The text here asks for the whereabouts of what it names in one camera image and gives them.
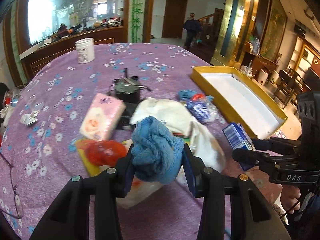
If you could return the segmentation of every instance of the window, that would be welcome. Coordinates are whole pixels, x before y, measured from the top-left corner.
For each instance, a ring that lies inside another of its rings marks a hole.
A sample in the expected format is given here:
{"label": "window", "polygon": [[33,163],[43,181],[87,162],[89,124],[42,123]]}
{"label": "window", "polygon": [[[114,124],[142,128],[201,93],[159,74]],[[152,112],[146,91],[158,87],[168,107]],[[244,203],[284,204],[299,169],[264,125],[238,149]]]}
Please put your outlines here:
{"label": "window", "polygon": [[28,28],[30,42],[41,41],[52,33],[54,0],[29,0]]}

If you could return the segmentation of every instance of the wooden door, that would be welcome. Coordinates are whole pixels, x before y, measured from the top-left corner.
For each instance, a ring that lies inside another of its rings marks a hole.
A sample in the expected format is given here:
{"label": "wooden door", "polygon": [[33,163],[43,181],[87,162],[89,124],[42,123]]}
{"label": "wooden door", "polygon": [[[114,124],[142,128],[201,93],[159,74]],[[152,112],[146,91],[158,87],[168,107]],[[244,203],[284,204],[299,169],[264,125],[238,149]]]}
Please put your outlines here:
{"label": "wooden door", "polygon": [[162,29],[163,38],[181,38],[188,0],[167,0]]}

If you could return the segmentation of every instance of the wooden staircase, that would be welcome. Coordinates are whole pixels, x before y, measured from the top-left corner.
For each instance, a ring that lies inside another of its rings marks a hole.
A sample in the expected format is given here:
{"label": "wooden staircase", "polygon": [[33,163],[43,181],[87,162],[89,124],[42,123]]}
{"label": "wooden staircase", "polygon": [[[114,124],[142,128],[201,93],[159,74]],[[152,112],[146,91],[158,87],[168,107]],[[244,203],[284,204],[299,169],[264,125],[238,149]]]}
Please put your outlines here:
{"label": "wooden staircase", "polygon": [[219,37],[220,27],[223,18],[223,9],[215,9],[213,14],[198,19],[202,25],[202,32],[198,35],[189,51],[204,61],[210,63]]}

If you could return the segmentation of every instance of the painting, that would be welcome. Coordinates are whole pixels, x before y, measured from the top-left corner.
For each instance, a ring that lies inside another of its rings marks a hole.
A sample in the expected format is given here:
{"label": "painting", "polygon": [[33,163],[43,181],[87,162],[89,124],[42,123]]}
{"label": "painting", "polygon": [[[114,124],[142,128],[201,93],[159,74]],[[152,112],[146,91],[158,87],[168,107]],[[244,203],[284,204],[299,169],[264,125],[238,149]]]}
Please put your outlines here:
{"label": "painting", "polygon": [[272,0],[269,22],[260,48],[261,56],[271,61],[276,60],[286,23],[287,15],[280,0]]}

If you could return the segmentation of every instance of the white cloth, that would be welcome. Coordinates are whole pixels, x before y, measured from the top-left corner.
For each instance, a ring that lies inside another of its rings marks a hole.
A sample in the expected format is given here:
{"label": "white cloth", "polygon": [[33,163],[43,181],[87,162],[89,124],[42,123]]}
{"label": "white cloth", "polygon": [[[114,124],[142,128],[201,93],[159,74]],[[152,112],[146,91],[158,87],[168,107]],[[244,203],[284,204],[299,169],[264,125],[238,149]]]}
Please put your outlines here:
{"label": "white cloth", "polygon": [[173,133],[181,133],[185,137],[190,135],[190,112],[179,102],[169,99],[146,98],[133,113],[130,124],[136,124],[148,116],[153,116]]}
{"label": "white cloth", "polygon": [[226,158],[218,141],[207,127],[199,123],[196,118],[192,120],[192,133],[190,149],[194,156],[199,157],[205,166],[221,172],[226,165]]}

